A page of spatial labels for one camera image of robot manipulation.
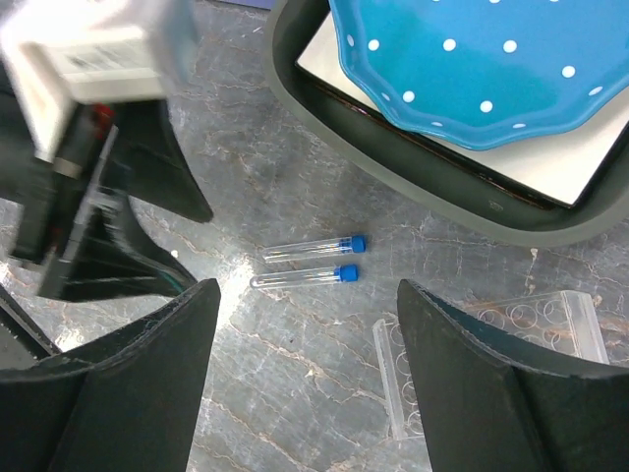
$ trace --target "blue plate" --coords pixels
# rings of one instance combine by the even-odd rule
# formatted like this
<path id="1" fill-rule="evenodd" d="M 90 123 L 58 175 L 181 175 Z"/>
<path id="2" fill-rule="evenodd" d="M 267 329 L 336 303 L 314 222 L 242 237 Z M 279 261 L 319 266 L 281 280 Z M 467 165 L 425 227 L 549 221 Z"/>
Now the blue plate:
<path id="1" fill-rule="evenodd" d="M 484 150 L 629 86 L 629 0 L 330 0 L 341 67 L 403 130 Z"/>

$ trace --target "purple box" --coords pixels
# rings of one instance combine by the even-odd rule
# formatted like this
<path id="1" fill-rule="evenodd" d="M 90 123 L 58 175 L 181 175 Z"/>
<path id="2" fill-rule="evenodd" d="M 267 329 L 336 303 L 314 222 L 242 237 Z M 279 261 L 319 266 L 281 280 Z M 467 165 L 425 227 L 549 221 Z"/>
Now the purple box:
<path id="1" fill-rule="evenodd" d="M 248 7 L 257 7 L 270 10 L 275 4 L 275 0 L 221 0 L 226 3 L 235 3 L 237 5 L 246 5 Z"/>

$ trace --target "blue cap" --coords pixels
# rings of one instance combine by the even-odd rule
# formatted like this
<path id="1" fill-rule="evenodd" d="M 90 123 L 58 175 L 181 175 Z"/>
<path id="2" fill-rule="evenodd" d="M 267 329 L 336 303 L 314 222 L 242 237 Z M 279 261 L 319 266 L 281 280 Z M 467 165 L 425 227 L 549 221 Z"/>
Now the blue cap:
<path id="1" fill-rule="evenodd" d="M 358 280 L 358 266 L 355 264 L 342 265 L 338 268 L 341 282 L 355 282 Z"/>
<path id="2" fill-rule="evenodd" d="M 363 253 L 367 250 L 367 237 L 364 235 L 352 236 L 352 252 Z"/>

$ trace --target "gray plastic tub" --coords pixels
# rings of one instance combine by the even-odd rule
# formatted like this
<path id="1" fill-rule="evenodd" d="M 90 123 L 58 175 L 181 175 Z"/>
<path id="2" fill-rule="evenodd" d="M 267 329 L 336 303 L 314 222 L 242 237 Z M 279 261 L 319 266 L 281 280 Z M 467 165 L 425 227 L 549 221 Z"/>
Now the gray plastic tub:
<path id="1" fill-rule="evenodd" d="M 510 244 L 559 246 L 589 239 L 629 214 L 626 140 L 577 207 L 542 209 L 347 108 L 295 62 L 329 12 L 323 0 L 277 0 L 266 23 L 263 63 L 277 98 L 322 140 L 407 197 Z"/>

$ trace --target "test tube with blue cap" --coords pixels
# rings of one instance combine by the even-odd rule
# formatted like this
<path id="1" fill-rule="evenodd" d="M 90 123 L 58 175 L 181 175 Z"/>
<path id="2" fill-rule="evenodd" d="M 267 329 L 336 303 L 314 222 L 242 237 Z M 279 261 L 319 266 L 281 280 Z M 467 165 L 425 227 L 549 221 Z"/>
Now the test tube with blue cap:
<path id="1" fill-rule="evenodd" d="M 250 285 L 252 288 L 290 288 L 356 282 L 358 278 L 358 266 L 349 264 L 256 275 Z"/>
<path id="2" fill-rule="evenodd" d="M 367 250 L 367 237 L 360 234 L 345 238 L 326 239 L 306 243 L 287 244 L 262 250 L 267 263 L 287 263 L 326 256 L 359 254 Z"/>

